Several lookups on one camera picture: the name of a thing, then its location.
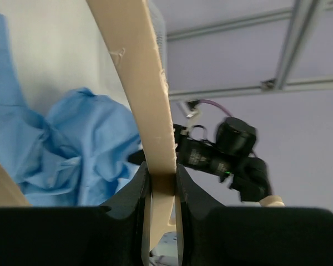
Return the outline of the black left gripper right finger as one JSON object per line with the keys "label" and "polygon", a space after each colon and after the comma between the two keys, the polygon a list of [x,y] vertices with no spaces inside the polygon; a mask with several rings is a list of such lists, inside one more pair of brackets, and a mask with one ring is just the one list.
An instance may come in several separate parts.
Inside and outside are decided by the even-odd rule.
{"label": "black left gripper right finger", "polygon": [[176,173],[180,265],[333,266],[333,213],[321,208],[229,207]]}

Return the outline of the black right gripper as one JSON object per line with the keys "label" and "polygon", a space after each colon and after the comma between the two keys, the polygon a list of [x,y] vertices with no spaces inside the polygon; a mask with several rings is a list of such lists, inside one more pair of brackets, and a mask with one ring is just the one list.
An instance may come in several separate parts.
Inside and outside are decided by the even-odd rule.
{"label": "black right gripper", "polygon": [[[177,162],[197,171],[217,175],[211,163],[219,152],[208,140],[196,140],[190,137],[188,128],[174,124],[175,151]],[[142,164],[145,161],[144,151],[130,154],[127,161],[132,164]]]}

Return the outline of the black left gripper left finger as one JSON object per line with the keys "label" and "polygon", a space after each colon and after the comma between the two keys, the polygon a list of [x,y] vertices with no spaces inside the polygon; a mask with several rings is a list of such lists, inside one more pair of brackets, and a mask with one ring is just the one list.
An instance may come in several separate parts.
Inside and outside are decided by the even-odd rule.
{"label": "black left gripper left finger", "polygon": [[0,208],[0,265],[148,265],[150,176],[95,207]]}

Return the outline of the blue button-up shirt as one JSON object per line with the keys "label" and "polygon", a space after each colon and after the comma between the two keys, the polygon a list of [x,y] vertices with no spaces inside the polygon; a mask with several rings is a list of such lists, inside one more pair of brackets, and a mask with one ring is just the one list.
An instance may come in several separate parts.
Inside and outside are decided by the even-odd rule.
{"label": "blue button-up shirt", "polygon": [[0,14],[0,164],[33,206],[95,206],[137,168],[140,144],[124,105],[88,88],[70,90],[43,116],[26,103]]}

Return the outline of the beige wooden clothes hanger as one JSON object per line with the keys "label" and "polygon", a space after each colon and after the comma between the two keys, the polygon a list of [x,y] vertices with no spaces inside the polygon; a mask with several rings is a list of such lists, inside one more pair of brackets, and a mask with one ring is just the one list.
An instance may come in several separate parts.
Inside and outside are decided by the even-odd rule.
{"label": "beige wooden clothes hanger", "polygon": [[[122,82],[150,176],[149,247],[176,229],[175,141],[168,85],[146,1],[88,1]],[[0,208],[31,207],[0,165]],[[263,207],[283,207],[270,196]]]}

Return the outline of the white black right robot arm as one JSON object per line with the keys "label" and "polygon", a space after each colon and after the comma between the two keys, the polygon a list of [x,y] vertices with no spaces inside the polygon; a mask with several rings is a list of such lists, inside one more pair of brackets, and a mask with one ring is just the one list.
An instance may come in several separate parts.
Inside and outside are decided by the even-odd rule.
{"label": "white black right robot arm", "polygon": [[174,125],[176,161],[184,167],[205,172],[240,194],[243,202],[259,202],[272,195],[266,163],[254,156],[256,128],[235,117],[226,117],[217,127],[215,142],[194,139],[185,126]]}

